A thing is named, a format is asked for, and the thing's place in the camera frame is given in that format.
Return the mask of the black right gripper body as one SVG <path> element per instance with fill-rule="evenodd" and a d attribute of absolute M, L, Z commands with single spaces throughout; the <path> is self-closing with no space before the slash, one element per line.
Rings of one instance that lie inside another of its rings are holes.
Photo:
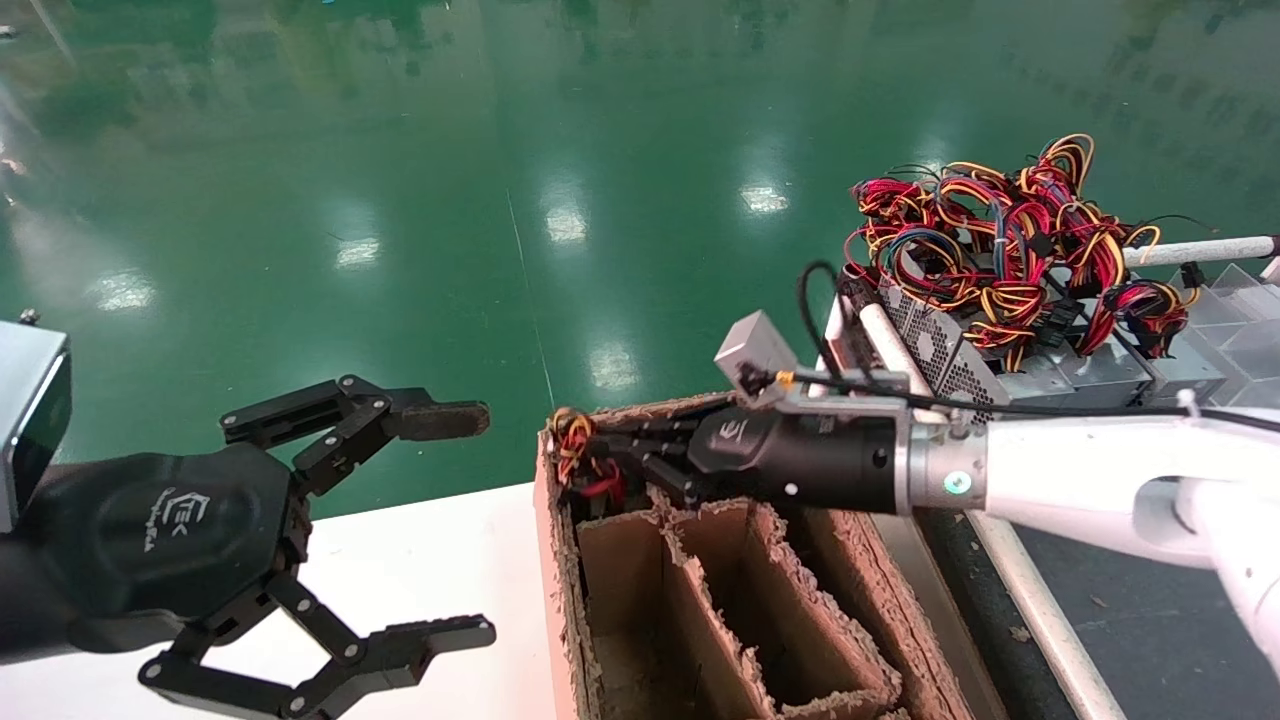
<path fill-rule="evenodd" d="M 714 498 L 893 515 L 897 447 L 888 416 L 728 407 L 699 424 L 687 459 Z"/>

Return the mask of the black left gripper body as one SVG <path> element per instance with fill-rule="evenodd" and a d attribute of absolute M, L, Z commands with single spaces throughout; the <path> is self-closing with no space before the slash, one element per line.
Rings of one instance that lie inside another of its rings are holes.
<path fill-rule="evenodd" d="M 137 651 L 210 623 L 273 573 L 296 574 L 307 505 L 291 469 L 252 445 L 55 466 L 26 510 L 26 648 Z"/>

